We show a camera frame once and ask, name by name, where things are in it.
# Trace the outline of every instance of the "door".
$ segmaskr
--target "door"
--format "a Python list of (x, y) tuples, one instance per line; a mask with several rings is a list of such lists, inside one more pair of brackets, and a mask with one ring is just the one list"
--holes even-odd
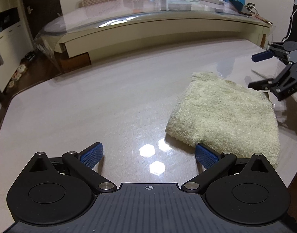
[(32, 37), (49, 22), (62, 15), (60, 0), (23, 0)]

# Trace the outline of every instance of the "towel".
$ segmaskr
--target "towel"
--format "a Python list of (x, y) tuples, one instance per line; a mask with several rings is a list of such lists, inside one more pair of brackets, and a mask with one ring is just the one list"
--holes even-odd
[(166, 133), (190, 146), (198, 143), (238, 158), (265, 155), (277, 167), (278, 124), (272, 103), (262, 91), (245, 88), (213, 73), (193, 73), (179, 99)]

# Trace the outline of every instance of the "door handle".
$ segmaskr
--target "door handle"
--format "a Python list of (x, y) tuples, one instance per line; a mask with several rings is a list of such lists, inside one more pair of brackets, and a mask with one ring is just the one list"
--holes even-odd
[(30, 6), (27, 7), (27, 11), (28, 11), (28, 14), (29, 14), (29, 15), (32, 13), (32, 10), (33, 10), (33, 9), (31, 9)]

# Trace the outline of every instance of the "phone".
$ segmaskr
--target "phone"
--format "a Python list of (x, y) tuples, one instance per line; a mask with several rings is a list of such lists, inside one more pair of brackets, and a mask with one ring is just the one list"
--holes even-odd
[(235, 9), (238, 11), (238, 13), (247, 15), (247, 16), (252, 16), (252, 13), (248, 11), (248, 9), (239, 1), (236, 0), (228, 0), (231, 5), (235, 7)]

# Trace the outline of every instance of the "desk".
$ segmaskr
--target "desk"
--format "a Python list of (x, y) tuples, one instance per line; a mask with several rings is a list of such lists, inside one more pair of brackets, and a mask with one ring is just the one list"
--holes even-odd
[[(193, 72), (214, 72), (247, 86), (276, 76), (285, 65), (273, 58), (253, 63), (262, 49), (247, 40), (223, 39), (139, 51), (61, 75), (13, 98), (0, 131), (0, 232), (12, 224), (6, 194), (37, 151), (59, 157), (99, 141), (100, 174), (122, 182), (184, 182), (198, 174), (193, 148), (165, 136), (165, 127)], [(277, 172), (289, 186), (297, 172), (297, 93), (278, 102), (270, 93), (281, 143)], [(139, 149), (154, 146), (151, 157)], [(150, 165), (165, 165), (160, 175)]]
[(81, 67), (133, 50), (193, 40), (239, 37), (263, 46), (270, 28), (238, 14), (228, 3), (116, 0), (55, 19), (40, 31), (36, 42), (62, 71), (69, 71), (68, 59)]

